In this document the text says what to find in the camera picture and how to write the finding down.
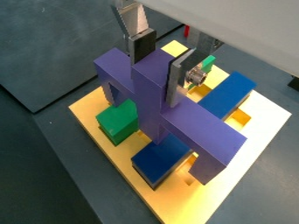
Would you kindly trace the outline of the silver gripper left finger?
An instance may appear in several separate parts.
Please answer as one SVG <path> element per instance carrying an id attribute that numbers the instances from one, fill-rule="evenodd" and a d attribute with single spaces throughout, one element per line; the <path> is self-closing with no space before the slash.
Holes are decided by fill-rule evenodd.
<path id="1" fill-rule="evenodd" d="M 125 33 L 126 50 L 134 65 L 155 50 L 157 30 L 149 25 L 145 6 L 135 0 L 111 0 L 111 8 Z"/>

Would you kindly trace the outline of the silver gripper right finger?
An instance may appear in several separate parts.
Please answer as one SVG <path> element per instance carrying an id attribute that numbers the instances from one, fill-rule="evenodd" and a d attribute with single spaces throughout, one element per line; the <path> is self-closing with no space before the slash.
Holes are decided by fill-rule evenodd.
<path id="1" fill-rule="evenodd" d="M 166 102 L 174 108 L 191 86 L 201 86 L 209 77 L 217 58 L 211 55 L 223 42 L 198 30 L 190 30 L 187 49 L 170 62 Z"/>

